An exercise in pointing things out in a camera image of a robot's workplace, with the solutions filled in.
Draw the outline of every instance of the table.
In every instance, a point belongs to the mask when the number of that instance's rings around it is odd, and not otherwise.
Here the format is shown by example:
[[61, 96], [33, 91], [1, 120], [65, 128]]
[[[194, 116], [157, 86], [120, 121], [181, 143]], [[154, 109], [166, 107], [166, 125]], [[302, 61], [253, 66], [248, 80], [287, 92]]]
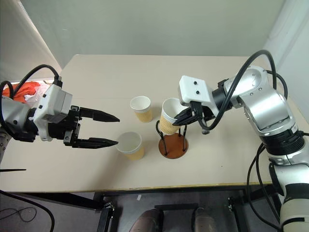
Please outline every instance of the table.
[[[175, 160], [158, 150], [155, 123], [164, 99], [178, 97], [182, 75], [201, 78], [212, 88], [232, 77], [246, 57], [75, 55], [63, 69], [63, 90], [73, 94], [73, 105], [102, 110], [117, 116], [120, 123], [81, 121], [80, 138], [116, 140], [126, 131], [142, 135], [145, 156], [130, 161], [115, 147], [77, 149], [62, 141], [34, 143], [10, 141], [2, 169], [26, 168], [23, 172], [0, 174], [0, 189], [10, 192], [123, 191], [143, 189], [243, 186], [249, 165], [260, 144], [243, 115], [243, 109], [225, 113], [208, 135], [198, 123], [188, 126], [189, 149]], [[256, 65], [267, 67], [262, 58]], [[145, 95], [152, 101], [154, 119], [138, 121], [129, 107], [131, 98]], [[299, 128], [309, 126], [289, 100]], [[271, 181], [268, 158], [260, 160], [265, 183]], [[257, 183], [253, 169], [251, 184]]]

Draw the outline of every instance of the orange plastic bag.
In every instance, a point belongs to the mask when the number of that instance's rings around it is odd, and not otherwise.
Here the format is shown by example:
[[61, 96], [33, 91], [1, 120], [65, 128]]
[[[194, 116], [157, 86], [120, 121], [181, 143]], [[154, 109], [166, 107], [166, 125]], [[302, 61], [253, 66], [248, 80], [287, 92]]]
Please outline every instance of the orange plastic bag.
[[[22, 103], [26, 103], [24, 96], [26, 94], [34, 95], [35, 94], [35, 87], [40, 86], [39, 83], [35, 81], [26, 82], [23, 84], [23, 86], [19, 89], [19, 91], [14, 96], [14, 100]], [[10, 90], [6, 88], [3, 91], [3, 96], [9, 97], [10, 96]]]

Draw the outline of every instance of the wall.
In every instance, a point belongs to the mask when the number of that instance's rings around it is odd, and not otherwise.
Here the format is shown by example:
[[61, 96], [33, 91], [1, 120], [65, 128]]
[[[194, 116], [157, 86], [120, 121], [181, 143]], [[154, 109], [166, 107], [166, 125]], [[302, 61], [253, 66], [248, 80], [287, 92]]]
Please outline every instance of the wall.
[[[0, 80], [20, 81], [42, 63], [61, 68], [16, 0], [0, 0]], [[41, 70], [32, 78], [53, 77]]]
[[309, 1], [288, 0], [265, 44], [291, 97], [309, 122]]
[[64, 67], [75, 54], [248, 56], [283, 0], [22, 0]]

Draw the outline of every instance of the paper cup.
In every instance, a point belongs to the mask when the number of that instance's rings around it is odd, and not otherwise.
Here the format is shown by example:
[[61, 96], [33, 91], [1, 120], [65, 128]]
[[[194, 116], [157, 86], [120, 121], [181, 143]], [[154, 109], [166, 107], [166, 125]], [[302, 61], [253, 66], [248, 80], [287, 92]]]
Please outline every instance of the paper cup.
[[150, 122], [153, 119], [150, 103], [150, 99], [145, 96], [138, 96], [130, 101], [131, 108], [141, 122]]
[[180, 104], [178, 98], [166, 99], [162, 105], [160, 130], [167, 135], [174, 134], [180, 128], [180, 126], [173, 126], [173, 123], [176, 122], [174, 117], [186, 108], [186, 106]]
[[117, 139], [116, 148], [130, 160], [139, 160], [144, 156], [141, 136], [136, 132], [126, 132]]

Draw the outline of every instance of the gray floor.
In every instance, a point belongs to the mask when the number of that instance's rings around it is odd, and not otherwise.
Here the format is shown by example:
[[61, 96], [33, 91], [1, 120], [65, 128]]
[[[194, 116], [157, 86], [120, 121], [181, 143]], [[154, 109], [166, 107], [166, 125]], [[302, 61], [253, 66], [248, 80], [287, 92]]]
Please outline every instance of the gray floor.
[[[94, 193], [79, 193], [81, 196], [92, 198]], [[227, 208], [227, 198], [237, 196], [232, 191], [209, 191], [209, 192], [189, 192], [189, 193], [147, 193], [142, 194], [138, 200], [138, 194], [128, 194], [109, 198], [116, 206], [115, 217], [111, 221], [111, 232], [127, 232], [134, 221], [145, 210], [153, 208], [158, 204], [177, 203], [198, 203], [205, 207], [217, 225], [219, 232], [236, 232], [237, 226], [233, 213]], [[63, 206], [43, 201], [36, 202], [49, 208], [55, 216], [55, 232], [96, 232], [98, 227], [99, 212]], [[268, 220], [275, 222], [274, 217], [268, 209], [264, 200], [254, 203], [255, 207]], [[0, 210], [4, 208], [21, 209], [29, 204], [0, 196]], [[264, 225], [253, 214], [249, 206], [245, 206], [246, 217], [251, 232], [273, 232], [272, 228]], [[192, 210], [165, 211], [164, 226], [165, 232], [189, 232], [191, 231]], [[31, 218], [33, 212], [24, 212], [25, 219]], [[30, 223], [22, 222], [17, 215], [0, 221], [0, 232], [48, 232], [50, 219], [48, 215], [38, 209], [36, 218]]]

